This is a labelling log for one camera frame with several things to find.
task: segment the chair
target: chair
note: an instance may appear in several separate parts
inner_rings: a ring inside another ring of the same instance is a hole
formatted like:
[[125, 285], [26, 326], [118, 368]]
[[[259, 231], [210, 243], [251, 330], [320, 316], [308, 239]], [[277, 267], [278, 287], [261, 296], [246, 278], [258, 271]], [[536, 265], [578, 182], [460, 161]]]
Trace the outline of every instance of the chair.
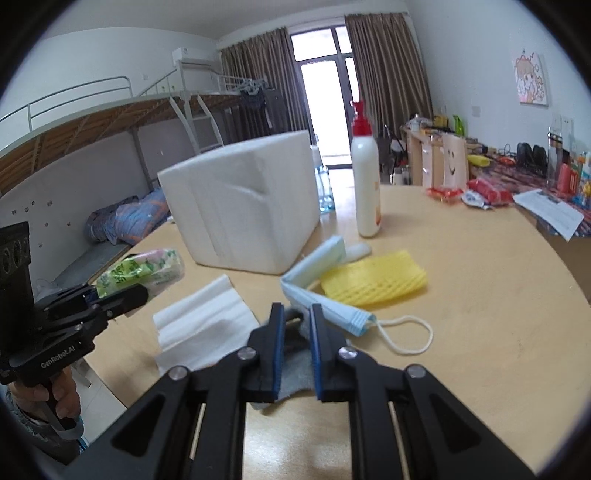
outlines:
[[466, 189], [469, 178], [466, 140], [452, 134], [443, 134], [443, 186]]

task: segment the mask ear loop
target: mask ear loop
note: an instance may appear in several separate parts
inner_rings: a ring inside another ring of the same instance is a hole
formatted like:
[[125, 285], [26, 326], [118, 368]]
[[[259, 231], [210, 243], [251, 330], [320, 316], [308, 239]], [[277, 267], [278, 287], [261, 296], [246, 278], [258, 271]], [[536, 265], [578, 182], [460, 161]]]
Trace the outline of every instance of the mask ear loop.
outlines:
[[[418, 350], [409, 350], [406, 348], [399, 347], [398, 345], [396, 345], [396, 343], [392, 341], [392, 339], [388, 336], [386, 330], [384, 329], [385, 326], [388, 327], [394, 325], [402, 325], [403, 323], [418, 323], [419, 325], [425, 327], [428, 330], [429, 340], [423, 348], [420, 348]], [[427, 349], [431, 346], [431, 343], [433, 342], [433, 328], [431, 327], [431, 325], [429, 325], [422, 318], [415, 317], [414, 315], [404, 315], [403, 317], [397, 318], [395, 320], [377, 320], [374, 323], [374, 325], [378, 328], [380, 334], [382, 335], [382, 337], [384, 337], [384, 340], [386, 340], [388, 346], [399, 355], [419, 355], [420, 353], [427, 351]]]

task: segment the window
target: window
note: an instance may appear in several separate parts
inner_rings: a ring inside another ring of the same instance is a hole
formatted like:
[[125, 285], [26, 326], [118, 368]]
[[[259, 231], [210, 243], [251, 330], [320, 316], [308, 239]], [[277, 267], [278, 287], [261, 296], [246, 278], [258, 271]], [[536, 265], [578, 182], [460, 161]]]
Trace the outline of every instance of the window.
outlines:
[[351, 41], [349, 40], [349, 32], [347, 27], [336, 27], [336, 37], [339, 39], [339, 47], [341, 53], [351, 53]]
[[329, 168], [350, 167], [352, 102], [359, 100], [359, 86], [347, 27], [304, 32], [291, 41], [322, 160]]
[[336, 54], [335, 41], [329, 28], [292, 35], [291, 41], [297, 61]]

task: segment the curtain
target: curtain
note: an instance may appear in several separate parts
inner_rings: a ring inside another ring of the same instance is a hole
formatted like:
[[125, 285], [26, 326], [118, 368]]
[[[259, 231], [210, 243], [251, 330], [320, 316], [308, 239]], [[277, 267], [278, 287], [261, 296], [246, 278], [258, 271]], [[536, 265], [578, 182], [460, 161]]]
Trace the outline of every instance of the curtain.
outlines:
[[415, 113], [433, 117], [427, 76], [402, 14], [347, 15], [359, 80], [374, 133], [388, 125], [396, 137]]
[[[308, 130], [304, 92], [297, 80], [293, 47], [286, 28], [224, 48], [222, 64], [226, 75], [266, 79], [269, 86], [278, 90], [283, 97], [287, 131]], [[241, 136], [238, 131], [242, 128], [246, 128], [243, 131], [245, 135], [270, 133], [264, 111], [239, 110], [240, 126], [236, 126], [238, 137]]]

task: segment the anime poster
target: anime poster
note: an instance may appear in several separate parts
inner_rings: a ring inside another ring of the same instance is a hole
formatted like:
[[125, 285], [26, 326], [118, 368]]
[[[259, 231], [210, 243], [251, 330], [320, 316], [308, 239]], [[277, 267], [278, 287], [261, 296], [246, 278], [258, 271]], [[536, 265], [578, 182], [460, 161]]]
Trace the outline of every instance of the anime poster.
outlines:
[[542, 65], [537, 53], [521, 54], [513, 62], [517, 94], [521, 103], [548, 105], [546, 83], [542, 73]]

